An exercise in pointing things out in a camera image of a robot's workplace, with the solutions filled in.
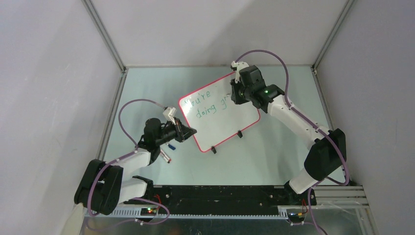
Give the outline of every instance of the white wall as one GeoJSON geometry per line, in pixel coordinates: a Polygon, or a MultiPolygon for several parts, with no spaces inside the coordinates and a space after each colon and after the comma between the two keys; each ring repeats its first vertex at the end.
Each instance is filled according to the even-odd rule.
{"type": "Polygon", "coordinates": [[[0,234],[58,234],[120,72],[80,0],[0,8],[0,234]]]}
{"type": "Polygon", "coordinates": [[[318,68],[381,234],[415,230],[415,1],[357,1],[318,68]]]}
{"type": "MultiPolygon", "coordinates": [[[[126,65],[229,65],[251,49],[311,65],[346,0],[93,2],[126,65]]],[[[278,64],[262,54],[248,60],[278,64]]]]}

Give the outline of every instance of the light blue tabletop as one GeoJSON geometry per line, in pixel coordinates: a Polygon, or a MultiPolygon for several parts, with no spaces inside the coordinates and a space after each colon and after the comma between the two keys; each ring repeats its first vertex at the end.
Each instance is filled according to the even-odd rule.
{"type": "MultiPolygon", "coordinates": [[[[285,87],[281,66],[259,67],[267,85],[285,87]]],[[[289,97],[305,114],[327,126],[323,107],[308,66],[289,66],[289,97]]],[[[119,109],[138,98],[152,99],[164,106],[175,106],[176,117],[185,124],[178,107],[182,96],[230,72],[229,67],[133,68],[128,69],[119,109]]],[[[149,118],[165,122],[163,110],[148,102],[127,106],[121,121],[127,132],[138,141],[149,118]]],[[[276,118],[261,113],[261,120],[217,148],[217,154],[202,153],[193,138],[183,143],[172,141],[176,150],[162,149],[172,159],[167,164],[160,156],[137,175],[151,179],[155,185],[283,185],[303,168],[308,150],[304,143],[276,118]]],[[[134,149],[115,119],[104,160],[110,161],[134,149]]],[[[331,177],[344,181],[337,169],[331,177]]],[[[333,184],[323,181],[323,185],[333,184]]]]}

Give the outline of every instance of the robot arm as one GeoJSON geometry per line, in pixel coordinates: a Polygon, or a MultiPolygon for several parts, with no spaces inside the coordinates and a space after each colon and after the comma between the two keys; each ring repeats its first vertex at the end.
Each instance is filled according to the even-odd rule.
{"type": "MultiPolygon", "coordinates": [[[[187,140],[196,134],[196,130],[184,126],[178,118],[174,117],[176,109],[167,107],[163,112],[167,122],[161,123],[157,118],[146,121],[144,134],[141,136],[134,153],[115,164],[110,165],[101,175],[94,188],[91,209],[104,215],[109,215],[118,203],[128,201],[135,197],[146,196],[148,200],[153,195],[147,195],[147,186],[152,181],[140,176],[134,176],[135,170],[152,164],[161,153],[160,146],[173,139],[178,142],[187,140]]],[[[98,172],[106,163],[101,160],[92,160],[82,177],[78,190],[75,193],[76,204],[83,203],[86,207],[92,183],[98,172]]]]}
{"type": "Polygon", "coordinates": [[[343,131],[331,131],[317,122],[314,122],[317,126],[315,129],[293,111],[295,105],[291,100],[288,100],[290,106],[287,105],[282,89],[274,84],[265,85],[261,71],[256,66],[233,62],[231,68],[237,71],[238,78],[231,81],[231,100],[235,104],[252,102],[256,108],[276,117],[299,136],[309,150],[304,168],[297,177],[285,184],[288,190],[301,194],[342,165],[333,146],[318,130],[333,139],[346,159],[346,138],[343,131]]]}

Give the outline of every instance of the marker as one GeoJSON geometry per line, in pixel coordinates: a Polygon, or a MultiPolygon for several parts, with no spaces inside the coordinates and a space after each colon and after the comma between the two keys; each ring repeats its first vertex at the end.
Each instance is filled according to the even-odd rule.
{"type": "Polygon", "coordinates": [[[160,149],[160,155],[163,157],[163,159],[167,162],[170,163],[171,162],[171,158],[166,154],[166,152],[164,152],[162,149],[160,149]]]}

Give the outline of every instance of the red wire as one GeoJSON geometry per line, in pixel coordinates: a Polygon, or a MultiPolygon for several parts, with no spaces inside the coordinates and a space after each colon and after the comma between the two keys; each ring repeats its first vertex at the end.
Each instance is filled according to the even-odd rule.
{"type": "Polygon", "coordinates": [[[302,200],[302,204],[303,204],[303,206],[302,206],[303,211],[304,211],[304,206],[305,206],[305,209],[306,209],[306,211],[305,211],[305,212],[303,212],[303,213],[305,214],[305,213],[307,213],[307,212],[308,212],[308,208],[307,208],[307,203],[305,202],[305,200],[304,200],[304,199],[302,200]]]}
{"type": "Polygon", "coordinates": [[[159,203],[161,204],[161,199],[160,199],[160,196],[159,196],[158,194],[156,194],[154,197],[158,198],[159,203]]]}

